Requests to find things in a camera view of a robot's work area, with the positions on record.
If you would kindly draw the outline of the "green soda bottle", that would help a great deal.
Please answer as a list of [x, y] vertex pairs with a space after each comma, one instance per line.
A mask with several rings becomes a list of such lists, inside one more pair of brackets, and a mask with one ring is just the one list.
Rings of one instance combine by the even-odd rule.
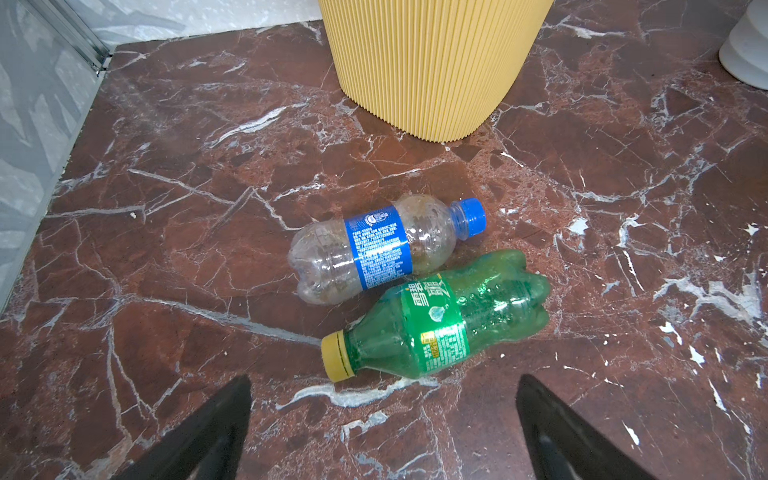
[[462, 268], [388, 289], [359, 322], [321, 342], [328, 378], [364, 369], [418, 379], [502, 342], [526, 339], [549, 321], [551, 287], [519, 250], [498, 250]]

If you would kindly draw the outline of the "clear bottle blue label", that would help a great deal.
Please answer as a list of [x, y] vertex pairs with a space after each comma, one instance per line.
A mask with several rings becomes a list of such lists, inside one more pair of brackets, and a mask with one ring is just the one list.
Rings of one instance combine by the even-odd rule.
[[437, 270], [459, 241], [486, 227], [485, 209], [476, 198], [446, 204], [430, 195], [406, 195], [365, 214], [306, 225], [292, 240], [288, 262], [303, 301], [335, 305]]

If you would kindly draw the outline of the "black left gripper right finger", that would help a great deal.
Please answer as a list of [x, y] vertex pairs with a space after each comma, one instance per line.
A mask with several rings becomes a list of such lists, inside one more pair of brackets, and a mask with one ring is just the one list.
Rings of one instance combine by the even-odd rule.
[[653, 476], [530, 374], [516, 408], [537, 479], [651, 479]]

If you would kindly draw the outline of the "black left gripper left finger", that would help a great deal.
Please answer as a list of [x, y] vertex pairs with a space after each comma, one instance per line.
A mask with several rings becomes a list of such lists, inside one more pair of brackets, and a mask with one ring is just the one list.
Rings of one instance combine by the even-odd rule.
[[251, 382], [233, 378], [197, 411], [116, 477], [233, 479], [248, 432]]

